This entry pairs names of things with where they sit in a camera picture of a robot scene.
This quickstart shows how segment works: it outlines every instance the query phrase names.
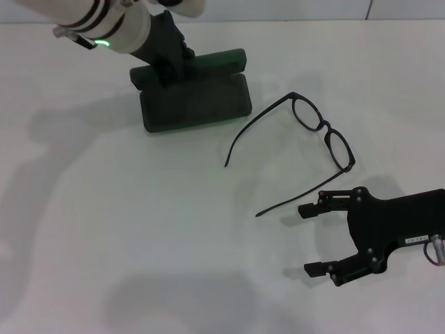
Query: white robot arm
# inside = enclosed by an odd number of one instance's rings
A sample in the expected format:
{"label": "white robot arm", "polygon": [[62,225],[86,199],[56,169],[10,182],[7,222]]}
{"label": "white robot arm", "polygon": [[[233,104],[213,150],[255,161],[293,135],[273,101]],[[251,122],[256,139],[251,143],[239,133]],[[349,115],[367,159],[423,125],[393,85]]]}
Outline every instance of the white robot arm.
{"label": "white robot arm", "polygon": [[[152,28],[152,16],[143,0],[14,1],[56,23],[56,37],[69,37],[85,47],[89,44],[83,38],[101,42],[121,54],[137,53],[146,43]],[[157,2],[186,17],[200,16],[205,6],[205,0]]]}

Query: white wall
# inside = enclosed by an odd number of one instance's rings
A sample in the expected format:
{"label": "white wall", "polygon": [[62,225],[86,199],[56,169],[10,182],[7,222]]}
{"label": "white wall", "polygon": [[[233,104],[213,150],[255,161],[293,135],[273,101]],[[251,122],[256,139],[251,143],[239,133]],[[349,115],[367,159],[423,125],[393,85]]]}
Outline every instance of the white wall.
{"label": "white wall", "polygon": [[[368,6],[369,0],[208,0],[207,10],[198,20],[219,22],[364,19]],[[163,8],[150,6],[150,10],[153,13],[159,13]],[[13,4],[11,0],[0,0],[0,22],[43,22],[44,20]]]}
{"label": "white wall", "polygon": [[445,0],[374,0],[369,19],[445,19]]}

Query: white table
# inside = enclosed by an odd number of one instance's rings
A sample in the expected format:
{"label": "white table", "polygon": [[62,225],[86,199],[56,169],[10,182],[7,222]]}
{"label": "white table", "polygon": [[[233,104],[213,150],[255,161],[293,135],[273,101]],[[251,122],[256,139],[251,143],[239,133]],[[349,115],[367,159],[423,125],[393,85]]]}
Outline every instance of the white table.
{"label": "white table", "polygon": [[[357,165],[324,189],[445,186],[445,22],[187,24],[198,54],[242,47],[260,112],[315,103]],[[289,108],[172,134],[142,125],[130,56],[45,25],[0,26],[0,333],[440,333],[445,270],[421,246],[335,287],[304,263],[355,253],[345,216],[254,215],[337,170]]]}

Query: green light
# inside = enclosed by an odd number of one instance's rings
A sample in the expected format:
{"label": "green light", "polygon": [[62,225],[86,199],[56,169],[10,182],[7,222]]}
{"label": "green light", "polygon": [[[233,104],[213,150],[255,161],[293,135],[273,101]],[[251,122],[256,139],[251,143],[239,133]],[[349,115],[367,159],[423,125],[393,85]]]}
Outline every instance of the green light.
{"label": "green light", "polygon": [[95,40],[95,43],[105,45],[106,47],[110,46],[110,43],[108,43],[106,40]]}

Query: eyeglasses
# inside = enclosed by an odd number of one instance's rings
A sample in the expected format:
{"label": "eyeglasses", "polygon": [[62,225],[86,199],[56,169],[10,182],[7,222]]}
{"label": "eyeglasses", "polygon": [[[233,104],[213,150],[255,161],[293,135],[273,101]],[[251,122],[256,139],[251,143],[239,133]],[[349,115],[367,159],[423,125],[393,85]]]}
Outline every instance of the eyeglasses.
{"label": "eyeglasses", "polygon": [[320,183],[318,186],[315,186],[314,188],[306,191],[305,193],[302,193],[301,195],[291,198],[290,200],[286,200],[284,202],[281,202],[279,204],[276,204],[272,207],[269,207],[268,209],[259,212],[256,217],[260,217],[264,215],[265,213],[276,209],[277,207],[281,207],[282,205],[288,204],[290,202],[293,202],[294,200],[298,200],[301,197],[304,197],[311,192],[321,188],[325,184],[331,182],[332,180],[338,178],[340,175],[349,172],[351,169],[353,169],[353,166],[355,165],[355,158],[353,155],[353,151],[350,149],[350,146],[348,142],[346,141],[345,137],[343,137],[340,132],[333,129],[331,127],[331,124],[324,120],[322,115],[320,114],[320,111],[318,111],[317,107],[309,101],[306,97],[297,94],[297,93],[289,93],[288,95],[284,96],[280,100],[276,101],[276,103],[272,104],[270,107],[268,107],[265,111],[261,112],[257,117],[255,117],[252,121],[250,121],[235,137],[234,142],[232,143],[232,146],[230,147],[229,154],[227,155],[227,160],[225,162],[225,167],[229,165],[229,160],[232,155],[232,150],[234,149],[235,143],[237,140],[243,135],[243,133],[249,129],[256,121],[258,121],[261,117],[275,109],[277,106],[281,105],[285,101],[291,99],[292,100],[292,112],[297,121],[306,129],[308,129],[311,132],[319,132],[322,130],[322,128],[327,127],[327,134],[325,135],[325,144],[331,154],[332,159],[334,160],[334,163],[337,165],[337,167],[340,169],[340,171],[335,174],[334,176],[330,177],[326,181]]}

